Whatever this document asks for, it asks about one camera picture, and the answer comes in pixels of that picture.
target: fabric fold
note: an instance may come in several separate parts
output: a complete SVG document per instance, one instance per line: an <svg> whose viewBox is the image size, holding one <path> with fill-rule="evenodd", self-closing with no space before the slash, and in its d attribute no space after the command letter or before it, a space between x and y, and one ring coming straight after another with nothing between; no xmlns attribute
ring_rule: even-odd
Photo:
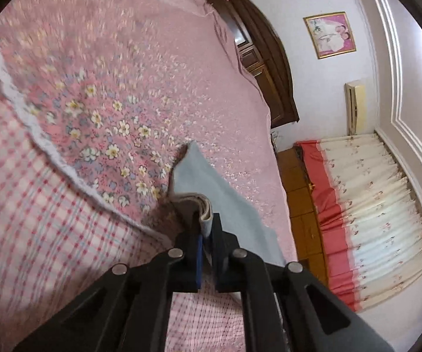
<svg viewBox="0 0 422 352"><path fill-rule="evenodd" d="M172 172L169 198L188 226L198 210L203 236L211 233L212 214L219 213L222 230L235 234L240 247L265 262L284 266L285 259L273 229L263 225L256 209L224 180L191 142Z"/></svg>

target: wall-mounted air conditioner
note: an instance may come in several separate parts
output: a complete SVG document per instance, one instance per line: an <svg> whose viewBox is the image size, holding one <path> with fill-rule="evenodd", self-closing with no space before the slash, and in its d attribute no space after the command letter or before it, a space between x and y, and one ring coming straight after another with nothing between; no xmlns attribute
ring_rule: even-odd
<svg viewBox="0 0 422 352"><path fill-rule="evenodd" d="M348 133L356 135L366 125L366 86L361 81L345 84L346 107L348 109Z"/></svg>

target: framed picture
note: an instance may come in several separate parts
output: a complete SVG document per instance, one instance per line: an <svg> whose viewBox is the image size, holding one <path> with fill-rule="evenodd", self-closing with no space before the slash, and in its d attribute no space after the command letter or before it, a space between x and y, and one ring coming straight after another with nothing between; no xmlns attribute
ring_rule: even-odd
<svg viewBox="0 0 422 352"><path fill-rule="evenodd" d="M343 11L304 18L318 59L356 51L355 39Z"/></svg>

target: floral curtain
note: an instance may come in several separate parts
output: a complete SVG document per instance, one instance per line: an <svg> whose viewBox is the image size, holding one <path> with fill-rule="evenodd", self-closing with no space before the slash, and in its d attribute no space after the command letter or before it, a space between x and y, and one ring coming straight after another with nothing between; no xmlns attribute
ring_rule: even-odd
<svg viewBox="0 0 422 352"><path fill-rule="evenodd" d="M300 142L330 289L354 311L422 274L422 219L407 177L376 134Z"/></svg>

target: wooden dresser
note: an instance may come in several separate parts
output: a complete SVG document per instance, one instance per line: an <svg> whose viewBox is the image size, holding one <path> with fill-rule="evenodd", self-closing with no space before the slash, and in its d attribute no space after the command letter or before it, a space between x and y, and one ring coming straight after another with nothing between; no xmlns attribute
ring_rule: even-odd
<svg viewBox="0 0 422 352"><path fill-rule="evenodd" d="M299 262L327 285L325 257L316 210L310 195L310 181L294 148L278 153L278 167L287 194Z"/></svg>

